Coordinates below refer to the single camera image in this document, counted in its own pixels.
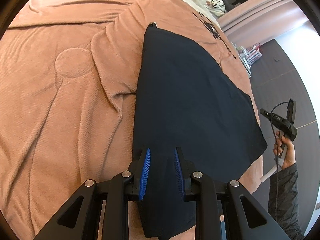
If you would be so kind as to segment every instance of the black jacket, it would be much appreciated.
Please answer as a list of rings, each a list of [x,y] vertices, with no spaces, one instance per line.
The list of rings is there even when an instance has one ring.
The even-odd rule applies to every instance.
[[[301,240],[304,235],[298,223],[298,169],[297,164],[278,173],[277,222],[291,240]],[[276,212],[276,174],[270,177],[268,212],[275,219]]]

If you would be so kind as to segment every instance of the fingers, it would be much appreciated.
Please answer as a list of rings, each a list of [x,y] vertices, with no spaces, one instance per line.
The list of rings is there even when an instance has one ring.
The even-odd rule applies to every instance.
[[[279,139],[279,136],[280,136],[280,132],[279,132],[279,131],[276,132],[276,135],[277,135],[277,137],[278,137],[278,138],[277,138],[278,147],[281,146],[281,144],[282,144],[282,142],[283,142],[284,144],[287,145],[288,149],[289,149],[289,148],[294,148],[294,145],[293,145],[292,141],[290,141],[289,138],[284,137],[284,136],[281,136],[281,140],[280,140],[280,139]]]
[[[276,143],[273,145],[273,147],[274,147],[273,153],[275,155],[279,155],[280,153],[282,153],[281,145],[282,145],[281,140],[279,138],[277,138]]]
[[[287,145],[288,149],[294,148],[294,145],[289,138],[282,136],[281,140],[283,141],[283,143],[285,143]]]

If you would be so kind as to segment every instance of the black embroidered design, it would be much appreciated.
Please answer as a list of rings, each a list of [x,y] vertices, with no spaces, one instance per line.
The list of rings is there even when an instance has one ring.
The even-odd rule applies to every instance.
[[[193,13],[193,15],[199,19],[199,21],[208,29],[208,31],[212,34],[212,36],[216,40],[222,41],[223,44],[226,46],[227,50],[233,55],[233,53],[231,52],[231,50],[229,49],[225,41],[221,38],[219,32],[217,31],[215,26],[212,24],[212,22],[200,12],[199,12],[199,15],[201,16],[201,18],[199,18],[195,13]]]

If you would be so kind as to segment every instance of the bed sheet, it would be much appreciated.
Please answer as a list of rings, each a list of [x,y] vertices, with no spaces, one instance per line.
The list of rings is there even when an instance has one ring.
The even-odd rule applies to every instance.
[[[32,239],[87,179],[127,169],[149,22],[205,48],[250,95],[259,121],[236,51],[200,17],[182,0],[30,0],[21,10],[0,41],[0,209],[20,240]],[[254,192],[261,176],[262,157],[240,181]],[[131,239],[144,239],[135,203],[129,226]]]

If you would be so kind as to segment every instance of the white wall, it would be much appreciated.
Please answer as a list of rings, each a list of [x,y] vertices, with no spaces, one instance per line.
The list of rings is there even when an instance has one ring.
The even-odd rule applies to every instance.
[[[320,37],[308,21],[275,39],[297,69],[310,96],[316,119],[320,120]],[[320,191],[317,203],[320,202]],[[307,227],[307,234],[320,215],[315,210]]]

